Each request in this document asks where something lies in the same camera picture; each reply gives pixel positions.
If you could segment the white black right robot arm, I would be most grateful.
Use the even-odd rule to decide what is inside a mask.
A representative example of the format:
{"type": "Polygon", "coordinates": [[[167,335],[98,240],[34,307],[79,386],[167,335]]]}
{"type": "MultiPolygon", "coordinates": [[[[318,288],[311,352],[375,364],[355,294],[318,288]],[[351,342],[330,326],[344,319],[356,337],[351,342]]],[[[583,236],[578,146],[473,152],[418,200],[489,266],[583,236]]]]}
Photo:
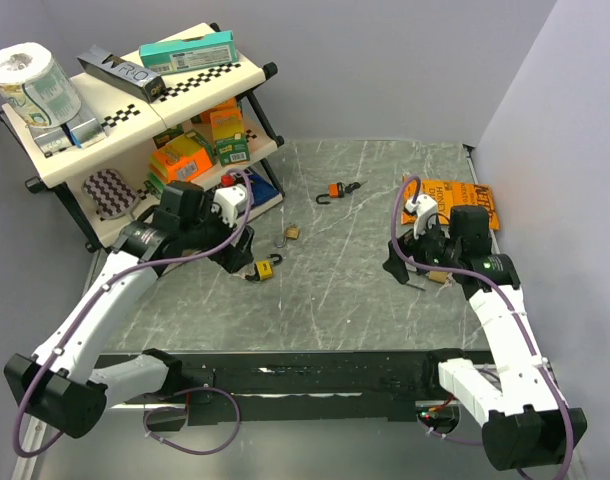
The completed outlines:
{"type": "Polygon", "coordinates": [[[463,352],[443,349],[429,356],[423,390],[433,398],[450,393],[460,401],[480,425],[482,446],[495,469],[523,473],[557,465],[564,477],[587,420],[582,409],[568,407],[547,369],[514,264],[492,250],[487,211],[455,207],[448,229],[442,229],[437,204],[427,196],[407,201],[403,210],[415,222],[392,236],[384,269],[401,284],[410,268],[450,274],[481,324],[497,377],[490,381],[463,352]]]}

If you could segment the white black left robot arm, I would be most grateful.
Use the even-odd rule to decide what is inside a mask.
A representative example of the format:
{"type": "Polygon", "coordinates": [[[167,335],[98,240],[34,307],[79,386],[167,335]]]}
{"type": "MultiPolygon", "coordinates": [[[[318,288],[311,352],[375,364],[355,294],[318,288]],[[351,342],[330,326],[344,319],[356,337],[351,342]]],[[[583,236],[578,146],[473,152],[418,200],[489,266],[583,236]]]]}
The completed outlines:
{"type": "Polygon", "coordinates": [[[28,357],[15,354],[4,376],[19,407],[59,435],[86,435],[110,407],[152,394],[176,399],[182,363],[147,349],[112,367],[96,366],[120,321],[168,266],[208,258],[229,273],[251,263],[254,231],[249,180],[206,191],[181,181],[168,184],[160,202],[128,223],[101,273],[59,328],[28,357]]]}

